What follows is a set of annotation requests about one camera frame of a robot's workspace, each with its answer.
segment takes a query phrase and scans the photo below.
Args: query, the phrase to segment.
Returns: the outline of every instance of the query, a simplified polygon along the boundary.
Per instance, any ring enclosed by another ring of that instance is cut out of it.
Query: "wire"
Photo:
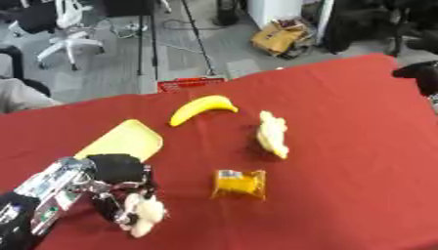
[[[105,27],[98,27],[98,25],[101,23],[101,22],[103,22],[103,21],[106,21],[106,22],[108,22],[109,23],[109,26],[105,26]],[[135,37],[135,36],[137,36],[137,30],[134,30],[134,29],[130,29],[128,26],[130,26],[131,24],[128,24],[127,26],[124,26],[124,27],[120,27],[120,26],[116,26],[110,19],[102,19],[102,20],[100,20],[100,21],[98,21],[95,25],[92,25],[92,26],[82,26],[81,28],[88,28],[88,29],[92,29],[92,30],[102,30],[102,29],[108,29],[109,30],[109,32],[111,32],[111,33],[113,33],[117,38],[119,38],[119,39],[126,39],[126,38],[131,38],[131,37]],[[224,28],[224,27],[218,27],[218,28],[213,28],[213,29],[210,29],[210,30],[214,30],[214,29],[222,29],[222,28]],[[120,35],[120,32],[118,31],[119,29],[124,29],[124,30],[131,30],[131,32],[129,32],[127,35]],[[187,51],[187,52],[190,52],[190,53],[195,53],[195,54],[201,54],[202,55],[202,52],[201,51],[194,51],[194,50],[191,50],[191,49],[188,49],[188,48],[184,48],[184,47],[179,47],[179,46],[177,46],[177,45],[173,45],[173,44],[169,44],[169,43],[165,43],[165,42],[161,42],[161,41],[156,41],[158,44],[161,44],[161,45],[164,45],[164,46],[166,46],[166,47],[170,47],[170,48],[174,48],[174,49],[177,49],[177,50],[182,50],[182,51]],[[214,72],[215,70],[215,60],[212,58],[212,57],[210,57],[210,56],[208,56],[208,55],[206,55],[207,57],[208,57],[208,59],[211,61],[211,63],[212,63],[212,68],[211,69],[208,69],[207,71],[206,71],[206,75],[211,75],[212,74],[212,72]]]
[[[170,19],[170,20],[163,21],[161,23],[161,26],[162,26],[162,28],[171,29],[171,30],[192,30],[191,27],[172,27],[172,26],[168,25],[169,23],[172,23],[172,22],[180,23],[180,25],[190,24],[189,21]],[[200,28],[198,28],[198,30],[220,30],[220,29],[224,29],[224,28],[226,28],[226,26],[200,27]]]
[[[194,50],[191,50],[191,49],[188,49],[188,48],[184,48],[184,47],[179,47],[179,46],[177,46],[177,45],[173,45],[173,44],[170,44],[170,43],[164,43],[164,42],[161,42],[161,41],[156,41],[156,43],[157,43],[157,44],[164,45],[164,46],[166,46],[166,47],[174,48],[174,49],[177,49],[177,50],[187,51],[187,52],[191,52],[191,53],[195,53],[195,54],[202,54],[201,51],[194,51]],[[214,69],[215,69],[214,65],[216,64],[216,62],[215,62],[215,60],[214,60],[212,57],[210,57],[210,56],[208,56],[208,55],[207,55],[207,57],[208,57],[208,59],[211,61],[211,64],[212,64],[211,67],[212,67],[212,68],[211,68],[211,69],[208,69],[208,70],[206,71],[205,75],[211,75],[212,71],[214,71]]]

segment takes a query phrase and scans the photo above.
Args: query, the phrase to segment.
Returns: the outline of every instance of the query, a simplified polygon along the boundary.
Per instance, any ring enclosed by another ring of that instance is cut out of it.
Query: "snack packet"
[[[239,172],[234,170],[218,170],[214,177],[212,198],[222,193],[244,193],[266,199],[266,171]]]

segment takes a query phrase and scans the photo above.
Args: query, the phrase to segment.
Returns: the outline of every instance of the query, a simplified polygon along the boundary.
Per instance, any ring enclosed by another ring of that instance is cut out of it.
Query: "office chair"
[[[405,35],[421,38],[422,32],[428,33],[427,30],[431,31],[430,29],[438,22],[436,16],[438,4],[435,0],[384,0],[384,2],[387,9],[400,13],[394,29],[394,50],[388,53],[390,56],[400,55]]]
[[[424,31],[419,39],[410,40],[407,46],[438,55],[438,30]],[[438,113],[438,61],[418,62],[394,70],[393,76],[415,78],[420,93],[429,97]]]
[[[23,8],[19,0],[1,0],[0,1],[0,20],[4,23],[11,23],[14,15]]]
[[[83,12],[89,10],[91,7],[84,7],[77,0],[54,0],[34,4],[25,8],[9,29],[14,33],[21,33],[23,30],[30,34],[42,31],[55,33],[59,30],[60,36],[50,39],[52,45],[37,56],[38,65],[40,68],[46,68],[43,61],[59,50],[65,49],[71,69],[75,71],[78,69],[73,53],[75,46],[92,45],[98,46],[101,53],[105,51],[102,42],[89,39],[87,32],[70,32],[73,27],[80,25]]]
[[[166,13],[172,13],[172,8],[170,8],[169,3],[167,2],[167,0],[159,0],[158,4],[164,6],[164,9],[166,10]]]
[[[44,85],[43,83],[39,81],[35,81],[32,79],[27,79],[24,77],[24,68],[23,68],[23,56],[22,51],[13,46],[13,45],[0,45],[0,54],[7,55],[12,60],[12,78],[17,78],[24,83],[24,85],[27,85],[30,88],[35,89],[36,91],[41,92],[42,94],[46,95],[50,98],[51,92],[50,89]]]
[[[389,24],[390,17],[378,0],[334,0],[323,44],[334,54],[346,51],[357,40],[376,37],[381,25]]]

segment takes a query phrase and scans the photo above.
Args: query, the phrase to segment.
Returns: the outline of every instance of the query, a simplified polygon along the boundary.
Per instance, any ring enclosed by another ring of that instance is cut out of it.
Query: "yellow plastic plate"
[[[127,153],[145,161],[162,147],[162,137],[138,120],[126,120],[111,129],[74,157],[83,159],[90,154]]]

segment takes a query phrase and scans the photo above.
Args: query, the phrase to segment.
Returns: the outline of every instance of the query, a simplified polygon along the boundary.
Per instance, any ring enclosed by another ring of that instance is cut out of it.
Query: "chair wheel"
[[[40,69],[47,69],[47,65],[45,63],[43,63],[43,62],[38,62],[38,67]]]

